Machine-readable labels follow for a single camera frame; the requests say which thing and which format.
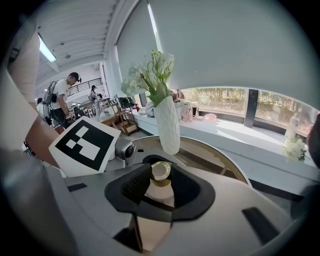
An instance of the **white flower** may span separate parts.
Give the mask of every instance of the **white flower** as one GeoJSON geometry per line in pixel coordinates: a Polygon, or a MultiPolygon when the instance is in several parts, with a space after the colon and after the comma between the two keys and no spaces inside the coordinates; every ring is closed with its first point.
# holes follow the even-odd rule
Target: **white flower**
{"type": "Polygon", "coordinates": [[[135,80],[124,80],[121,84],[121,91],[127,96],[136,95],[136,91],[138,90],[137,82],[135,80]]]}
{"type": "Polygon", "coordinates": [[[298,139],[297,141],[292,141],[288,139],[285,141],[284,146],[284,153],[287,157],[292,159],[299,159],[302,156],[302,150],[305,149],[305,144],[302,142],[301,139],[298,139]]]}
{"type": "Polygon", "coordinates": [[[297,147],[298,147],[299,149],[304,150],[306,144],[304,144],[304,143],[302,142],[302,139],[299,138],[299,139],[296,141],[296,145],[297,145],[297,147]]]}
{"type": "Polygon", "coordinates": [[[159,60],[159,68],[158,70],[163,72],[166,67],[168,67],[168,71],[171,73],[174,70],[175,65],[175,57],[169,53],[161,53],[159,60]]]}
{"type": "Polygon", "coordinates": [[[137,84],[140,84],[143,82],[143,77],[146,73],[146,68],[143,65],[134,64],[129,69],[129,77],[132,80],[135,80],[137,84]]]}

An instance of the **bottle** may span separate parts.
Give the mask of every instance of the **bottle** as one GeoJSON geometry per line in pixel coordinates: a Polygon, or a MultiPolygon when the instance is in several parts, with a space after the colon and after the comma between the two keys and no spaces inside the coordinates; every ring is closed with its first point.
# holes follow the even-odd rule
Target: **bottle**
{"type": "Polygon", "coordinates": [[[293,117],[290,119],[288,128],[285,131],[284,139],[291,140],[296,137],[297,129],[299,125],[298,113],[294,113],[293,117]]]}
{"type": "Polygon", "coordinates": [[[192,110],[192,105],[191,101],[187,100],[184,102],[184,110],[183,110],[183,118],[182,120],[186,123],[190,123],[193,120],[193,110],[192,110]]]}
{"type": "Polygon", "coordinates": [[[139,112],[139,104],[138,104],[138,102],[135,102],[135,109],[136,109],[137,112],[139,112]]]}
{"type": "Polygon", "coordinates": [[[176,116],[178,117],[178,122],[181,122],[182,120],[181,105],[182,104],[180,102],[174,103],[176,116]]]}

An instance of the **human arm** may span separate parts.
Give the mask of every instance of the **human arm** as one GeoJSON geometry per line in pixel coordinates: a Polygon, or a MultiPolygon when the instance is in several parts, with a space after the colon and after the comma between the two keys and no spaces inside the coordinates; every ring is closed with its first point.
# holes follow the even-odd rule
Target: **human arm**
{"type": "MultiPolygon", "coordinates": [[[[30,105],[34,109],[36,108],[34,103],[30,103],[30,105]]],[[[59,168],[49,152],[49,146],[58,136],[59,134],[38,116],[31,126],[25,140],[40,159],[59,168]]]]}
{"type": "MultiPolygon", "coordinates": [[[[34,100],[39,66],[39,45],[38,33],[34,31],[15,61],[8,67],[16,87],[35,110],[37,110],[34,100]]],[[[58,136],[59,134],[54,129],[45,123],[40,116],[37,116],[25,140],[39,158],[58,167],[49,151],[49,146],[58,136]]]]}

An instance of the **table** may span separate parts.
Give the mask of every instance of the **table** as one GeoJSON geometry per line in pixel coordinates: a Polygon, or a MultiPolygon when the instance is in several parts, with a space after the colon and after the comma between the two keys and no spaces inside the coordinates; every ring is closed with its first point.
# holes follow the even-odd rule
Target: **table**
{"type": "Polygon", "coordinates": [[[227,176],[251,186],[251,183],[241,168],[219,149],[193,138],[180,137],[179,152],[173,156],[163,152],[159,136],[148,136],[133,141],[138,150],[143,150],[145,154],[138,153],[134,163],[142,163],[146,155],[154,152],[157,155],[163,155],[164,158],[170,158],[172,162],[188,167],[198,168],[207,172],[227,176]]]}

